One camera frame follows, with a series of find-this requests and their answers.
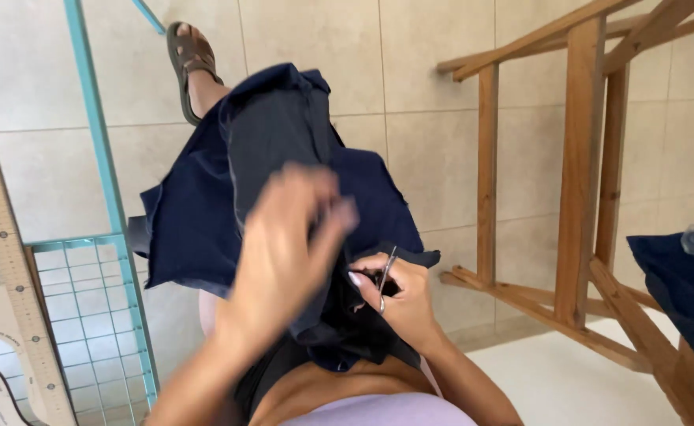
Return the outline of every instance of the wire mesh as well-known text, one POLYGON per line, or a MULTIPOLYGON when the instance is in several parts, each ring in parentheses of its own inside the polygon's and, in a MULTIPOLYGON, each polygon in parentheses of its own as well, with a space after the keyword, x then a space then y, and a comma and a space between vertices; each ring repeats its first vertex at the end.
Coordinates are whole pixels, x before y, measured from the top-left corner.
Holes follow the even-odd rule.
MULTIPOLYGON (((32 248, 78 424, 139 424, 156 397, 154 363, 123 235, 32 248)), ((18 356, 1 340, 0 372, 24 418, 43 424, 28 404, 18 356)))

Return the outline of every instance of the manicured nail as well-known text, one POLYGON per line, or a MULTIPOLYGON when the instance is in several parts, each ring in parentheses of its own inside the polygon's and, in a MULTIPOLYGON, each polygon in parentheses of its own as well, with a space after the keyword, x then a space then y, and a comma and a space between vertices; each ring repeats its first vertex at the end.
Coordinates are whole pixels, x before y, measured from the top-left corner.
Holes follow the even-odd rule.
POLYGON ((358 276, 354 274, 354 272, 350 271, 347 273, 349 275, 349 279, 352 281, 352 284, 360 287, 363 283, 358 279, 358 276))
POLYGON ((357 228, 360 222, 358 208, 355 207, 354 198, 352 197, 343 198, 337 203, 333 208, 332 214, 339 218, 340 222, 342 222, 342 226, 344 226, 348 232, 357 228))

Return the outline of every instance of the foot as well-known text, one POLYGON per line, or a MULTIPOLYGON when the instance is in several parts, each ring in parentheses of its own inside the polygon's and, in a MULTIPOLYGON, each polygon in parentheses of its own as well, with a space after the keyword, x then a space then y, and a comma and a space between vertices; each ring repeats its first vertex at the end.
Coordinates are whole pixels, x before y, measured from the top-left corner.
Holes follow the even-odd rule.
MULTIPOLYGON (((178 36, 191 34, 192 39, 194 40, 201 39, 206 42, 208 41, 208 39, 206 39, 206 37, 202 35, 202 33, 200 33, 200 30, 198 30, 194 26, 190 26, 189 24, 181 24, 177 28, 176 34, 178 36)), ((182 47, 179 46, 177 47, 176 52, 178 54, 181 54, 182 50, 182 47)), ((200 58, 199 54, 195 54, 194 58, 185 62, 183 66, 186 68, 189 64, 193 63, 194 61, 203 61, 203 59, 206 63, 211 64, 212 67, 215 68, 215 61, 212 56, 208 55, 206 58, 200 58)), ((202 117, 203 115, 205 115, 205 112, 207 111, 207 105, 202 104, 202 102, 200 102, 200 96, 197 95, 197 93, 199 92, 199 86, 205 85, 207 83, 217 84, 215 81, 215 76, 211 74, 209 71, 200 69, 191 71, 189 73, 189 80, 187 83, 189 87, 187 88, 187 91, 189 92, 190 96, 192 112, 198 117, 202 117)))

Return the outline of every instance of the sandal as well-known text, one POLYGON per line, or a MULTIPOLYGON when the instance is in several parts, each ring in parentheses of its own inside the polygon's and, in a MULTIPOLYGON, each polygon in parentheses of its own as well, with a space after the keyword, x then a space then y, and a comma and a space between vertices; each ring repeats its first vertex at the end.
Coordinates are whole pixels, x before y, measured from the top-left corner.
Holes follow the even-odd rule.
POLYGON ((195 70, 205 70, 209 72, 218 84, 224 84, 224 81, 219 76, 215 75, 215 56, 213 49, 207 40, 194 38, 192 36, 192 26, 188 34, 178 35, 176 32, 179 26, 185 24, 183 22, 174 22, 166 30, 166 40, 168 42, 168 57, 171 58, 173 70, 176 71, 176 77, 179 79, 179 96, 181 98, 181 111, 184 113, 184 118, 193 126, 200 123, 200 117, 197 117, 192 111, 189 93, 190 72, 195 70))

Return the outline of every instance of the denim cloth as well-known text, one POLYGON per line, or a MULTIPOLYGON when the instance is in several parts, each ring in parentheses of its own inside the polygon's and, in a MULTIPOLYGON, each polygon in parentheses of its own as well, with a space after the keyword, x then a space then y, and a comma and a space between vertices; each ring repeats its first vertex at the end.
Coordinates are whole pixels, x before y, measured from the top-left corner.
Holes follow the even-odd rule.
POLYGON ((649 293, 694 351, 694 256, 681 247, 681 234, 628 237, 649 293))
MULTIPOLYGON (((141 194, 147 215, 138 231, 148 236, 148 248, 130 245, 149 259, 146 289, 174 281, 225 298, 244 219, 269 174, 290 160, 328 165, 339 176, 341 194, 354 197, 360 224, 347 237, 330 279, 289 331, 319 354, 319 364, 344 371, 361 357, 382 362, 398 339, 372 309, 349 314, 361 302, 346 274, 352 253, 395 244, 428 267, 439 254, 423 251, 381 157, 344 147, 329 121, 329 92, 320 72, 300 73, 292 64, 241 82, 202 119, 163 181, 141 194)), ((129 234, 138 239, 132 229, 129 234)))

